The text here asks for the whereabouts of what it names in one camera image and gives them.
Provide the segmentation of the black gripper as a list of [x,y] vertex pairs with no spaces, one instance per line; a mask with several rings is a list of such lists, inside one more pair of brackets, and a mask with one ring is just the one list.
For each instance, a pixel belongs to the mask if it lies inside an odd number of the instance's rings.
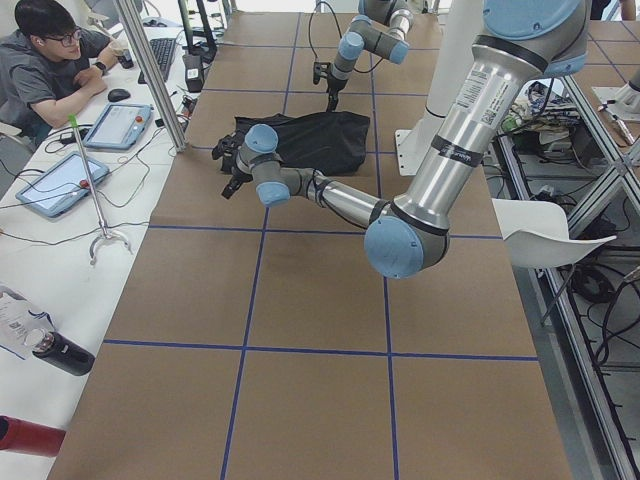
[[321,79],[327,82],[327,112],[334,112],[339,102],[339,92],[347,84],[347,74],[331,62],[315,61],[313,65],[313,83],[317,85]]
[[237,166],[237,155],[241,145],[242,142],[234,135],[226,135],[211,151],[212,159],[221,161],[220,170],[232,176],[221,193],[225,199],[230,199],[244,183],[250,181],[250,175],[242,172]]

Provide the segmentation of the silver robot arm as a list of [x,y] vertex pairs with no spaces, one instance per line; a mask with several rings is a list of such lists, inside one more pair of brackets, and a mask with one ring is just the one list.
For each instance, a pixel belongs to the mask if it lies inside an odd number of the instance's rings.
[[313,83],[326,80],[327,112],[336,109],[339,92],[363,51],[394,64],[401,64],[409,51],[406,37],[413,25],[413,13],[406,1],[360,1],[358,12],[341,34],[333,62],[320,62],[314,54]]
[[444,110],[398,132],[396,150],[408,155],[413,178],[391,200],[316,169],[285,167],[278,135],[265,124],[244,135],[222,194],[250,183],[268,208],[304,197],[361,227],[367,258],[383,276],[413,276],[444,258],[450,210],[522,87],[584,66],[590,14],[587,1],[455,2],[432,82]]

